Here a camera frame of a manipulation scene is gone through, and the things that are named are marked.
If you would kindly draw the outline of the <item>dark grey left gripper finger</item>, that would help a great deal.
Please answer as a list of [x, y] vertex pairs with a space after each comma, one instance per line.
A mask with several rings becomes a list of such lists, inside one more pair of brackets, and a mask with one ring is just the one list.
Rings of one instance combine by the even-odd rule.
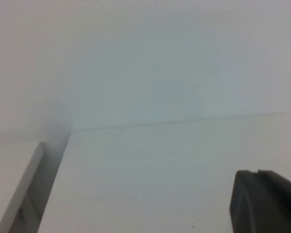
[[271, 170], [239, 170], [229, 211], [235, 233], [291, 233], [291, 181]]

